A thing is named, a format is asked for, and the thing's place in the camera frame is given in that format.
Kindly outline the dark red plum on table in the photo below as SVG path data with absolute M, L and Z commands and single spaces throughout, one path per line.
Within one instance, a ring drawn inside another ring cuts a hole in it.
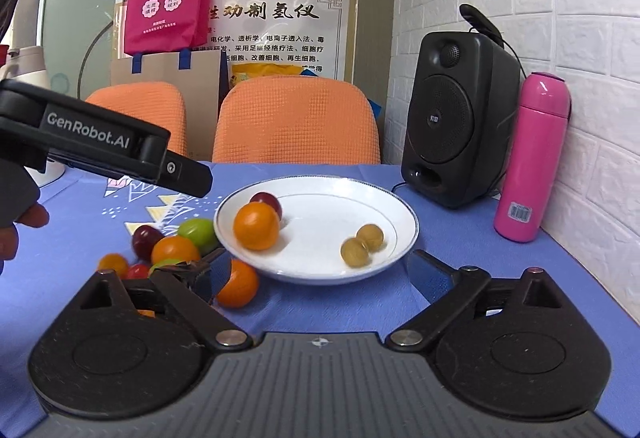
M 131 246 L 136 256 L 143 261 L 150 262 L 154 246 L 164 237 L 160 230 L 149 224 L 136 228 L 131 239 Z

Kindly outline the white ceramic plate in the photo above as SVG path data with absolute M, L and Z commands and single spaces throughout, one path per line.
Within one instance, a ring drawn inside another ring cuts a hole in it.
M 264 250 L 241 245 L 233 221 L 259 192 L 272 194 L 283 209 L 279 237 Z M 381 249 L 367 265 L 352 268 L 340 247 L 365 224 L 383 232 Z M 369 279 L 395 265 L 413 247 L 420 233 L 414 210 L 377 185 L 331 176 L 294 176 L 242 187 L 218 205 L 214 228 L 221 245 L 258 272 L 288 283 L 329 286 Z

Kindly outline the large orange in plate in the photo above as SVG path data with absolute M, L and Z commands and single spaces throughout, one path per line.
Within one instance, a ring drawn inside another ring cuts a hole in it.
M 239 244 L 249 250 L 267 250 L 277 242 L 280 219 L 268 204 L 249 202 L 241 207 L 233 220 L 233 234 Z

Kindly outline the small red tomato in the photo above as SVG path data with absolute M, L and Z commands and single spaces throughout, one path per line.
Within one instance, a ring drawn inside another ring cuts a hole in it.
M 128 268 L 125 277 L 127 280 L 146 279 L 149 276 L 150 267 L 143 262 Z

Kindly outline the brown paper bag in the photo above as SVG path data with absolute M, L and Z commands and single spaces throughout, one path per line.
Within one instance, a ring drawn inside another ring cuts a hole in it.
M 124 112 L 166 129 L 182 116 L 186 149 L 199 161 L 212 159 L 228 76 L 228 57 L 217 50 L 136 55 L 111 65 L 111 84 L 126 88 Z

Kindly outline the orange chair right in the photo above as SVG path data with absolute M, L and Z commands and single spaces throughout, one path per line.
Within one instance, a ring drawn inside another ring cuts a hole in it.
M 258 77 L 238 83 L 222 102 L 212 161 L 378 165 L 378 125 L 366 96 L 348 82 Z

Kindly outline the white poster with chinese text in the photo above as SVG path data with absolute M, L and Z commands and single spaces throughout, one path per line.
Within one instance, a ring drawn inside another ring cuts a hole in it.
M 206 49 L 352 81 L 358 0 L 212 0 Z

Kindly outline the orange tangerine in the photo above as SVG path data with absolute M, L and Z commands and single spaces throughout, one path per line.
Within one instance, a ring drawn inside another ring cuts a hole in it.
M 167 259 L 178 260 L 178 262 L 198 261 L 201 259 L 201 254 L 190 239 L 180 235 L 166 236 L 154 245 L 151 262 L 157 265 Z

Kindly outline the pink thermos bottle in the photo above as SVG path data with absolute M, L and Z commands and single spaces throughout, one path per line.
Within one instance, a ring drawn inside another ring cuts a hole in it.
M 506 177 L 494 220 L 506 239 L 536 239 L 563 150 L 572 99 L 564 79 L 533 72 L 524 81 Z

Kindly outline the green lime fruit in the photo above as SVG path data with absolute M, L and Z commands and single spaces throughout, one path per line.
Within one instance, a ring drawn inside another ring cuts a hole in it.
M 201 255 L 206 255 L 218 246 L 213 222 L 204 218 L 193 218 L 179 225 L 178 236 L 191 241 Z

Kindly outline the orange chair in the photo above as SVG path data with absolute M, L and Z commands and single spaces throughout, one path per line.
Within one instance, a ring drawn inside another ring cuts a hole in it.
M 378 165 L 378 125 L 366 96 L 348 82 L 258 77 L 238 83 L 222 102 L 212 161 Z
M 152 81 L 107 86 L 91 93 L 86 101 L 167 129 L 168 150 L 188 155 L 186 108 L 172 84 Z

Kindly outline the black speaker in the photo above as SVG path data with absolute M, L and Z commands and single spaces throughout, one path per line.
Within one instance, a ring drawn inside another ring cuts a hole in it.
M 427 34 L 401 161 L 410 187 L 447 208 L 490 193 L 506 169 L 521 80 L 516 58 L 484 34 Z

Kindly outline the small orange kumquat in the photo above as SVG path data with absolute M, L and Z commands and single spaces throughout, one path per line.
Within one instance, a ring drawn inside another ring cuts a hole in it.
M 103 256 L 98 263 L 99 270 L 112 270 L 119 279 L 125 279 L 129 271 L 128 261 L 121 254 L 111 253 Z

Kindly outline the orange chair left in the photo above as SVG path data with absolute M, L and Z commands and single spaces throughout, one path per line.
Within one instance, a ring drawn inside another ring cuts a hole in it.
M 152 81 L 107 86 L 91 93 L 86 101 L 167 129 L 168 150 L 188 155 L 186 108 L 172 84 Z

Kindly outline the yellow-green grape back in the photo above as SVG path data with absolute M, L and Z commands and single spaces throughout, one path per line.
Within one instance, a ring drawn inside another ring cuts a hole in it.
M 374 223 L 363 225 L 356 236 L 361 239 L 363 244 L 367 246 L 370 253 L 375 253 L 383 247 L 385 236 L 380 227 Z

